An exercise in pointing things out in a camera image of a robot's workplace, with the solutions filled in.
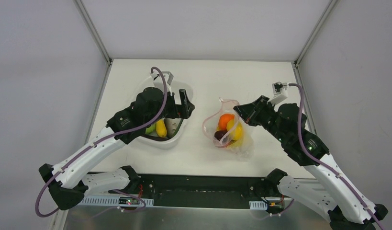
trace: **plastic bag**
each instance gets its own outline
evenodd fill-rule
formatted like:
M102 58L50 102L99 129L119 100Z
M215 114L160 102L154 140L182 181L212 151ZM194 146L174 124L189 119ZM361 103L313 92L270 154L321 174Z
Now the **plastic bag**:
M235 153L241 157L248 157L253 152L253 140L251 138L251 128L239 118L239 115L234 111L234 106L239 105L239 102L231 99L219 98L221 108L215 114L206 118L203 122L203 133L206 137L212 140L212 143L217 147ZM214 134L219 131L218 123L220 117L224 114L234 115L234 125L230 130L223 130L219 135L221 138L217 139ZM239 135L239 126L241 126L242 134Z

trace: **white table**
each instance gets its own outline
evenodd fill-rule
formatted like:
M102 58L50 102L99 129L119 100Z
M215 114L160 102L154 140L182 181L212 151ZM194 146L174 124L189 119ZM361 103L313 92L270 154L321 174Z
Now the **white table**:
M129 98L146 76L156 66L170 71L174 80L193 87L196 106L185 133L176 147L160 150L136 140L116 151L97 165L93 171L113 171L131 165L137 173L215 175L215 176L266 176L279 168L295 178L313 178L303 167L291 160L280 143L262 127L253 129L255 153L240 161L235 155L217 149L202 133L202 122L218 111L218 97L249 103L260 95L272 97L272 83L295 82L290 63L251 61L198 61L198 60L135 60L116 59L95 117L91 137L96 135L106 121L117 111L127 107ZM298 103L298 90L289 89L285 103Z

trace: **lemon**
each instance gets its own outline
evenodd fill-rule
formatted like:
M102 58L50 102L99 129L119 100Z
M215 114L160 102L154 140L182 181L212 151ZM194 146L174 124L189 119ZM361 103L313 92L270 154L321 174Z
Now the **lemon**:
M230 131L233 127L234 127L234 119L231 119L228 123L227 123L227 131ZM244 135L244 132L242 130L242 125L241 123L238 122L238 125L236 126L236 128L231 132L231 138L232 140L239 140L242 138L242 136Z

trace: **white wall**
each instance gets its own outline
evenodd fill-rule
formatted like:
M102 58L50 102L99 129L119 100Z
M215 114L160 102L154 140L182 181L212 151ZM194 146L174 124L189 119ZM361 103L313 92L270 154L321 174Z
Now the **white wall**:
M392 0L341 1L300 70L319 136L392 229Z
M47 229L38 168L83 144L105 71L73 1L0 1L0 229Z
M329 0L83 0L112 58L295 60Z

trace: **cable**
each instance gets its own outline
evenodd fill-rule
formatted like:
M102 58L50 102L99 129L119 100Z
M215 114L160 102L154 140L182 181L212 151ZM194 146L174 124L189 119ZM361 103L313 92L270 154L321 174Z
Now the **cable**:
M280 216L281 216L285 211L287 211L293 204L294 204L294 199L291 200L290 204L287 205L287 207L286 207L283 211L281 211L280 213L275 214L275 215L278 215L278 216L280 217ZM268 217L272 217L273 215L269 214L269 215L267 215L267 216L265 216L265 217L263 217L263 218L256 218L256 217L254 217L254 215L252 215L252 213L251 213L251 216L252 216L254 219L256 219L256 220L264 220L264 219L266 219L266 218L268 218Z
M160 74L160 76L161 76L161 78L162 78L162 83L163 83L163 101L162 101L162 105L161 105L159 111L157 112L157 114L156 114L151 120L149 120L148 122L146 122L146 123L143 124L143 125L140 125L140 126L138 126L138 127L131 128L131 129L128 129L128 130L116 132L116 133L107 135L107 136L105 136L105 137L103 137L103 138L100 138L99 140L97 140L97 141L95 141L95 142L93 143L93 146L97 146L99 143L103 142L104 140L107 140L107 139L112 138L112 137L114 137L114 136L121 135L121 134L126 134L126 133L130 133L130 132L134 132L134 131L140 130L140 129L142 129L142 128L146 128L147 126L151 125L152 123L154 123L154 122L159 118L159 116L162 114L163 110L165 109L166 101L167 101L167 99L168 99L168 93L167 93L168 89L167 89L166 80L165 80L165 77L163 76L162 71L160 71L160 69L157 68L157 67L152 67L152 68L151 68L151 73L153 73L154 70L156 70L156 71ZM86 147L85 149L83 149L80 153L78 153L74 158L72 158L69 162L67 162L61 169L64 171L67 167L69 167L69 166L71 165L71 163L73 163L73 162L74 162L75 160L77 160L80 156L82 156L84 153L86 153L86 152L89 151L91 148L93 148L93 146L87 146L87 147ZM42 197L42 194L44 194L45 189L52 183L52 181L55 180L55 178L56 178L57 176L59 176L60 173L61 173L60 171L56 172L55 175L53 175L53 176L45 183L45 185L42 187L41 191L39 192L38 197L36 198L36 202L35 202L35 213L36 213L37 216L39 216L39 217L48 217L48 216L50 216L50 215L56 213L56 212L59 210L59 208L57 207L55 210L53 210L52 212L50 212L50 213L48 213L48 214L42 214L42 213L39 211L39 202L41 201L41 197Z
M144 193L144 191L143 191L143 188L144 188L144 187L142 186L142 184L140 184L140 185L138 186L138 188L139 188L138 197L141 198L142 194Z
M364 210L367 210L369 215L375 220L375 222L378 224L379 228L381 230L385 230L385 228L382 226L382 223L376 218L375 214L368 208L368 205L365 203L365 201L361 198L361 196L355 191L355 189L351 186L351 184L348 183L348 181L339 175L339 172L335 170L333 167L329 166L328 164L320 161L319 159L313 157L306 149L303 138L302 138L302 114L303 114L303 106L304 106L304 90L303 87L299 84L294 84L294 83L289 83L289 86L296 86L299 89L300 93L300 107L299 107L299 115L297 118L297 134L299 136L299 142L300 146L304 152L311 160L314 162L326 167L328 170L330 170L332 173L334 173L336 176L339 176L338 178L341 179L341 181L351 190L351 192L354 194L354 196L359 200L359 202L362 204L364 207Z
M136 209L134 209L134 210L126 210L126 209L124 209L124 208L122 208L122 207L120 207L120 206L117 206L117 207L109 207L109 208L107 208L107 209L105 209L105 210L103 210L103 211L101 211L101 212L99 212L99 213L97 213L97 214L95 214L95 215L89 217L89 218L85 218L85 219L71 218L71 220L72 220L72 221L75 221L75 222L84 222L84 221L88 221L88 220L91 220L91 219L93 219L93 218L96 218L96 217L100 216L101 214L103 214L103 213L105 213L105 212L108 212L108 211L110 211L110 210L112 210L112 209L121 209L121 212L139 212L139 211L143 210L143 209L146 207L145 201L144 201L143 199L141 199L139 196L134 196L134 195L131 195L131 194L123 193L123 192L121 192L120 190L113 190L113 191L115 191L116 193L122 194L122 195L124 195L124 196L128 196L128 197L134 198L134 199L140 201L142 204L144 204L144 206L139 207L139 205L138 205L138 207L137 207Z
M269 201L266 199L265 195L266 195L266 191L263 193L263 196L262 196L263 198L261 198L262 201L263 201L263 203L265 203L265 204L267 204L267 205L271 205L273 202L269 202ZM279 202L274 202L274 203L277 205L277 204L282 203L283 200L284 200L284 196L282 195L280 201L279 201Z

